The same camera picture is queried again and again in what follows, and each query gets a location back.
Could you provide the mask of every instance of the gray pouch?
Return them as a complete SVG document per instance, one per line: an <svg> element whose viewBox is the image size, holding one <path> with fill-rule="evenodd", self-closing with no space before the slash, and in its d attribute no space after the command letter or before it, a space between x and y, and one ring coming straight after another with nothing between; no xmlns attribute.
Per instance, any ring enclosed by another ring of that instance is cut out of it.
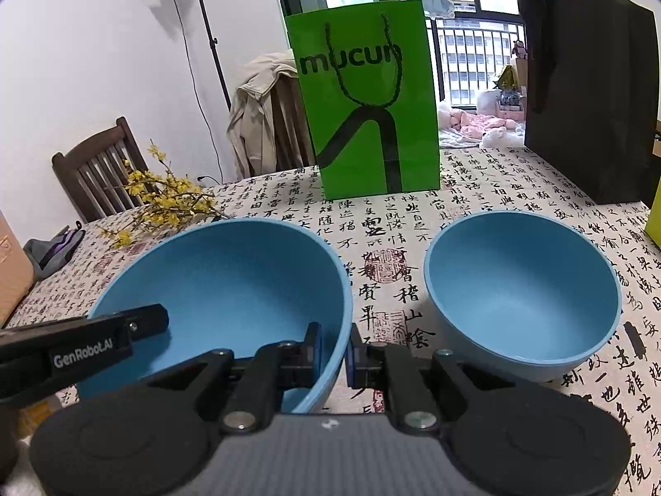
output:
<svg viewBox="0 0 661 496"><path fill-rule="evenodd" d="M85 236L83 224L76 222L76 229L65 227L50 241L31 238L23 250L34 267L34 279L45 279L66 265Z"/></svg>

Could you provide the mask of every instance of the calligraphy tablecloth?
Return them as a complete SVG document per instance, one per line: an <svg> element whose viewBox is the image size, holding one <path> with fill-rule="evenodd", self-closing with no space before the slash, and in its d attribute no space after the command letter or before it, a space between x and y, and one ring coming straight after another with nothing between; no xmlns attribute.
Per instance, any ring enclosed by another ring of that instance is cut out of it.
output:
<svg viewBox="0 0 661 496"><path fill-rule="evenodd" d="M328 241L352 282L354 321L363 338L406 344L416 356L431 356L444 346L422 276L424 253L439 229L469 213L508 209L548 215L584 233L616 269L623 314L606 346L555 384L608 410L629 431L633 448L620 494L661 496L661 254L643 233L648 210L642 203L597 206L524 148L443 151L438 191L328 202L314 167L214 192L237 217L279 218ZM118 227L125 219L118 215L88 225L74 259L33 289L9 326L88 311L120 270L159 242L110 248L98 228ZM389 263L395 266L384 266ZM59 396L64 404L76 399L73 388ZM325 407L382 408L380 392L348 389L343 372Z"/></svg>

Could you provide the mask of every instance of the metal railing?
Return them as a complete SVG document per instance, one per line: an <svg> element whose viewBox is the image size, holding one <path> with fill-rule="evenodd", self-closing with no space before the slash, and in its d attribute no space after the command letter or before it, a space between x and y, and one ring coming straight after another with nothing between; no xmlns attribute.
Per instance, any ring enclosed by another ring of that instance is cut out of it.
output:
<svg viewBox="0 0 661 496"><path fill-rule="evenodd" d="M525 41L523 23L484 18L427 20L437 102L473 106L477 92L492 89L509 64L514 41Z"/></svg>

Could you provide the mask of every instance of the black shopping bag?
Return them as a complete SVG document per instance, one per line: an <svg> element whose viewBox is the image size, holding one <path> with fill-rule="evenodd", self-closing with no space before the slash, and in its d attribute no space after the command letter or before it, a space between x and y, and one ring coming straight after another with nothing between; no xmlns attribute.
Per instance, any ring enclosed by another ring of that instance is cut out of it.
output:
<svg viewBox="0 0 661 496"><path fill-rule="evenodd" d="M525 145L596 203L651 205L659 110L654 14L629 0L521 0Z"/></svg>

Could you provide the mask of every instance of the screw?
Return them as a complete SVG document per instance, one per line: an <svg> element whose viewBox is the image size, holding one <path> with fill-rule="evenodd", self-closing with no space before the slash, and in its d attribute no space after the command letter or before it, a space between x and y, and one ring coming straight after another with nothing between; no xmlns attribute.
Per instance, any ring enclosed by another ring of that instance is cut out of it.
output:
<svg viewBox="0 0 661 496"><path fill-rule="evenodd" d="M436 416L429 412L416 410L404 416L404 423L413 429L429 429L436 423Z"/></svg>
<svg viewBox="0 0 661 496"><path fill-rule="evenodd" d="M244 412L243 410L235 410L223 418L223 422L230 429L250 429L255 421L257 420L250 412Z"/></svg>

